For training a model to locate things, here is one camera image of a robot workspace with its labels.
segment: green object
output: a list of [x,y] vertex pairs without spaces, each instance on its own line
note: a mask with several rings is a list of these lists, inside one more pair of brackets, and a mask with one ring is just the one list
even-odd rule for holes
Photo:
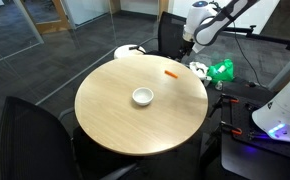
[[232,60],[225,59],[214,66],[208,67],[207,76],[212,77],[211,83],[213,84],[216,84],[218,81],[233,81],[234,65]]

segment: black cable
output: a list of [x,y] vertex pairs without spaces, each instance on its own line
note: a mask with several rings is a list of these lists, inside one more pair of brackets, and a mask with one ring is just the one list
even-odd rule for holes
[[239,44],[239,42],[238,42],[238,40],[237,40],[237,37],[236,37],[236,26],[235,26],[235,22],[234,22],[234,21],[233,21],[233,24],[234,24],[234,30],[235,30],[235,31],[234,31],[234,33],[235,33],[235,40],[236,40],[236,42],[237,42],[237,45],[238,45],[239,50],[241,51],[241,53],[242,53],[244,59],[247,61],[247,63],[249,64],[249,66],[250,66],[250,67],[252,68],[252,70],[254,71],[254,74],[255,74],[255,77],[256,77],[256,80],[257,80],[257,83],[259,84],[259,86],[262,87],[262,88],[264,88],[264,89],[266,89],[266,90],[268,90],[265,86],[263,86],[263,85],[259,82],[259,79],[258,79],[258,76],[257,76],[257,73],[256,73],[254,67],[253,67],[252,64],[249,62],[249,60],[246,58],[246,56],[245,56],[245,54],[244,54],[244,52],[243,52],[243,50],[242,50],[242,48],[241,48],[241,45]]

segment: black chair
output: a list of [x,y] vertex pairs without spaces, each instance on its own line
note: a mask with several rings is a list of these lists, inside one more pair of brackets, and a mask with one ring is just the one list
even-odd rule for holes
[[[7,97],[0,124],[0,179],[81,179],[70,136],[60,121],[44,109]],[[118,179],[136,164],[107,179]]]
[[158,55],[180,61],[184,56],[182,48],[185,24],[186,18],[164,11],[158,26],[158,50],[149,51],[145,54]]

